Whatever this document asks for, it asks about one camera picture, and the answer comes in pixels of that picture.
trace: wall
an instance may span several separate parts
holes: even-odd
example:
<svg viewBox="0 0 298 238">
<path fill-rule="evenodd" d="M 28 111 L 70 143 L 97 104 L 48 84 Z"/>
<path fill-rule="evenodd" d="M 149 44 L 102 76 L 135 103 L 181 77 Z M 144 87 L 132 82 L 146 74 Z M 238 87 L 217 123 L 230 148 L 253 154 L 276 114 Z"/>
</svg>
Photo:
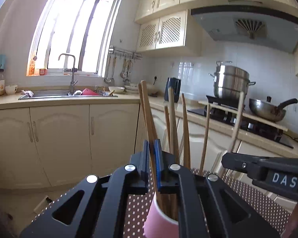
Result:
<svg viewBox="0 0 298 238">
<path fill-rule="evenodd" d="M 157 84 L 164 91 L 168 77 L 182 79 L 181 92 L 192 99 L 206 100 L 206 95 L 213 96 L 213 74 L 215 61 L 229 60 L 250 74 L 250 81 L 257 82 L 250 86 L 248 99 L 266 100 L 272 97 L 272 103 L 279 103 L 290 98 L 298 99 L 298 78 L 295 76 L 294 56 L 272 48 L 244 43 L 215 42 L 204 32 L 202 56 L 194 58 L 160 58 L 153 61 L 150 76 L 157 75 Z M 298 104 L 287 108 L 285 119 L 280 122 L 298 133 Z"/>
<path fill-rule="evenodd" d="M 113 30 L 111 45 L 135 50 L 140 26 L 134 23 L 139 0 L 122 0 Z M 6 85 L 21 87 L 69 85 L 70 76 L 26 77 L 26 69 L 33 33 L 47 0 L 7 0 L 0 9 L 0 54 L 7 56 Z M 146 59 L 134 64 L 132 81 L 145 75 Z M 119 77 L 123 60 L 117 60 L 116 85 L 122 85 Z M 77 76 L 78 85 L 104 86 L 103 78 Z"/>
</svg>

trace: range hood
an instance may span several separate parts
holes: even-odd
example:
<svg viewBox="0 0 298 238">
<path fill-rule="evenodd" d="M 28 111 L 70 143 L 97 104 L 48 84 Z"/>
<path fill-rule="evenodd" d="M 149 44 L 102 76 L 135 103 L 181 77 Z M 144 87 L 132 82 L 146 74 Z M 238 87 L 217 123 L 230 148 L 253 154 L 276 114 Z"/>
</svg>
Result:
<svg viewBox="0 0 298 238">
<path fill-rule="evenodd" d="M 191 10 L 214 40 L 244 42 L 293 53 L 298 43 L 298 18 L 273 9 L 221 5 Z"/>
</svg>

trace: countertop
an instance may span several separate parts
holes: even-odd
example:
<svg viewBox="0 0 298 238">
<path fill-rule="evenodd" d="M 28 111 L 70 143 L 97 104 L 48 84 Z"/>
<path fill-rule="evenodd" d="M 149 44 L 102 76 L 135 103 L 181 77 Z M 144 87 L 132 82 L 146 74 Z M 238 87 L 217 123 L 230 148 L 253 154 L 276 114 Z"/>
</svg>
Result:
<svg viewBox="0 0 298 238">
<path fill-rule="evenodd" d="M 139 95 L 126 95 L 117 94 L 118 97 L 63 97 L 63 98 L 44 98 L 44 99 L 25 99 L 18 100 L 21 97 L 21 93 L 16 93 L 14 95 L 3 95 L 0 96 L 0 110 L 13 109 L 13 108 L 25 108 L 25 107 L 42 107 L 42 106 L 62 106 L 62 105 L 89 105 L 89 104 L 140 104 Z M 149 97 L 150 106 L 154 109 L 164 112 L 164 106 L 168 105 L 164 101 L 163 97 Z M 187 103 L 187 109 L 202 108 L 202 105 L 196 103 Z M 175 104 L 175 114 L 178 117 L 183 117 L 182 104 Z M 206 117 L 200 116 L 194 113 L 188 112 L 188 120 L 205 126 Z M 223 124 L 221 122 L 210 120 L 210 129 L 217 132 L 231 136 L 233 132 L 233 127 Z M 260 137 L 253 133 L 240 130 L 238 139 L 245 141 L 249 144 L 255 145 L 257 147 L 266 149 L 270 152 L 276 153 L 284 157 L 296 157 L 298 158 L 298 143 L 295 142 L 290 137 L 285 136 L 289 143 L 294 147 L 293 149 L 286 147 L 284 145 L 278 144 L 274 141 L 268 140 L 266 138 Z"/>
</svg>

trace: black kettle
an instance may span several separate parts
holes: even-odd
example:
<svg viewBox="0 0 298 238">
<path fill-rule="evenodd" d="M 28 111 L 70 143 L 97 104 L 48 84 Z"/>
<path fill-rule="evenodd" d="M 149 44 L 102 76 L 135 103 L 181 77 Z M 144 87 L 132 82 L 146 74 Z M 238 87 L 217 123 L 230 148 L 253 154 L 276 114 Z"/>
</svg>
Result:
<svg viewBox="0 0 298 238">
<path fill-rule="evenodd" d="M 174 102 L 177 103 L 180 97 L 181 80 L 177 78 L 168 78 L 165 86 L 164 100 L 169 101 L 168 89 L 172 87 L 174 92 Z"/>
</svg>

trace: frying pan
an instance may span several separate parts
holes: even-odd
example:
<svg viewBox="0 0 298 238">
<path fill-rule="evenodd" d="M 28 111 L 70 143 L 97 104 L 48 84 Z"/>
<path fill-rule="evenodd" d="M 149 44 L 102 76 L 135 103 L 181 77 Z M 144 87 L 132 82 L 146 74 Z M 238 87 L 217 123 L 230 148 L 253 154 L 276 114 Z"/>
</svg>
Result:
<svg viewBox="0 0 298 238">
<path fill-rule="evenodd" d="M 279 122 L 284 119 L 286 110 L 284 108 L 291 104 L 297 104 L 298 100 L 293 98 L 278 106 L 270 104 L 271 97 L 267 97 L 267 102 L 257 99 L 250 99 L 250 110 L 257 116 L 272 122 Z"/>
</svg>

